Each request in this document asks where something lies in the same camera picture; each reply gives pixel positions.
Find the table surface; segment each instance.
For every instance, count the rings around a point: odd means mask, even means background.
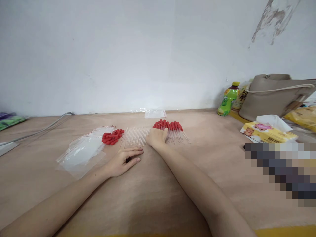
[[[32,118],[1,131],[0,142],[41,130],[57,118]],[[56,162],[71,141],[99,126],[152,127],[158,120],[145,119],[143,113],[66,116],[53,129],[21,141],[0,157],[0,229],[75,181],[67,171],[58,170]],[[214,110],[170,111],[166,120],[179,121],[192,142],[170,146],[222,188],[251,228],[315,224],[315,207],[301,207],[287,198],[262,175],[262,168],[245,159],[242,147],[249,140],[239,132],[241,122]],[[100,164],[114,156],[120,143],[105,146]],[[159,154],[145,145],[141,158],[124,175],[103,183],[57,236],[197,232],[209,236],[205,219]]]

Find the wall stain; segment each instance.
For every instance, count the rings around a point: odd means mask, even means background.
[[[273,32],[271,38],[271,45],[273,45],[275,37],[280,35],[285,30],[297,5],[300,3],[301,0],[292,1],[293,4],[286,5],[283,10],[279,10],[278,6],[273,6],[273,1],[274,0],[268,1],[263,11],[261,20],[257,26],[257,29],[251,39],[252,43],[255,42],[259,31],[263,31],[263,35],[266,35],[264,31],[270,28],[270,26],[272,26]]]

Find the beige handbag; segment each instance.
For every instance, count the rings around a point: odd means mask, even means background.
[[[255,76],[239,115],[255,121],[259,115],[283,117],[316,91],[316,79],[292,80],[287,74]]]

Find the purple package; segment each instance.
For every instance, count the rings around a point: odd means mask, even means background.
[[[7,119],[15,115],[16,113],[0,113],[0,120]]]

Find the cartoon bear print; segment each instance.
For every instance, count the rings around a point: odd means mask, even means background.
[[[247,136],[247,137],[251,137],[252,134],[253,134],[254,130],[251,129],[251,128],[246,128],[246,130],[244,131],[244,134]]]
[[[273,127],[271,126],[268,126],[268,125],[263,125],[263,124],[260,124],[260,123],[256,123],[254,126],[253,126],[255,129],[263,132],[267,129],[273,129]]]

